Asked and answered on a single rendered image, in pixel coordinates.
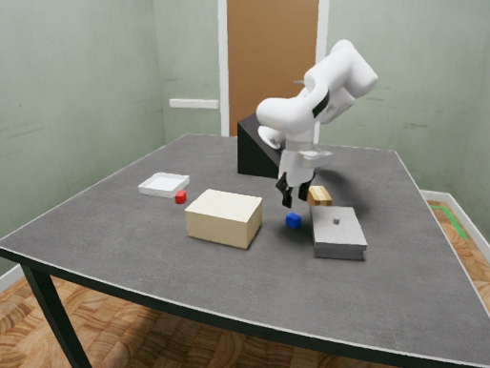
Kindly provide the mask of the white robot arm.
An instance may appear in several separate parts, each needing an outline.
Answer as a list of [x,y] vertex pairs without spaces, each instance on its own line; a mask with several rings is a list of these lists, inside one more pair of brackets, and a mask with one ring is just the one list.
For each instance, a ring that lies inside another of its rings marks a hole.
[[306,169],[331,163],[332,153],[314,149],[316,123],[332,122],[352,106],[355,98],[367,94],[377,80],[352,43],[341,40],[329,56],[305,74],[307,89],[297,98],[271,98],[258,106],[256,117],[265,126],[258,129],[259,135],[274,150],[286,138],[287,150],[306,155],[302,159]]

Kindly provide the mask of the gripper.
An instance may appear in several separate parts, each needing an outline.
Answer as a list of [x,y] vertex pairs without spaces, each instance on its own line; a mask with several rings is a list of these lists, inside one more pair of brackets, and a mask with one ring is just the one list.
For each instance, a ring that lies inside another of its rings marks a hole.
[[[309,170],[302,167],[302,159],[304,156],[306,155],[289,151],[286,148],[283,150],[281,156],[276,188],[283,194],[282,205],[289,209],[292,207],[291,193],[294,186],[300,184],[298,198],[306,202],[308,189],[310,189],[310,184],[316,176],[314,169]],[[287,187],[289,187],[288,191],[286,190]]]

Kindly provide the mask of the small blue block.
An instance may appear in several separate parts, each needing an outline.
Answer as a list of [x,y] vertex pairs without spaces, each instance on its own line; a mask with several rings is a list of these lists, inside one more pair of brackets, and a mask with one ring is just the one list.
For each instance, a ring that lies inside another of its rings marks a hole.
[[290,213],[286,215],[286,224],[291,226],[292,228],[296,228],[300,226],[301,216],[296,215],[295,213]]

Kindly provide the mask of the small red block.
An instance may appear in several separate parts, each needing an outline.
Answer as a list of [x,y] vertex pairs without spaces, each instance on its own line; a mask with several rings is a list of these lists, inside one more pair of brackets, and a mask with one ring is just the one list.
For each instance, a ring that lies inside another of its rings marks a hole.
[[176,194],[175,194],[175,203],[184,203],[184,201],[186,200],[186,192],[185,191],[178,191]]

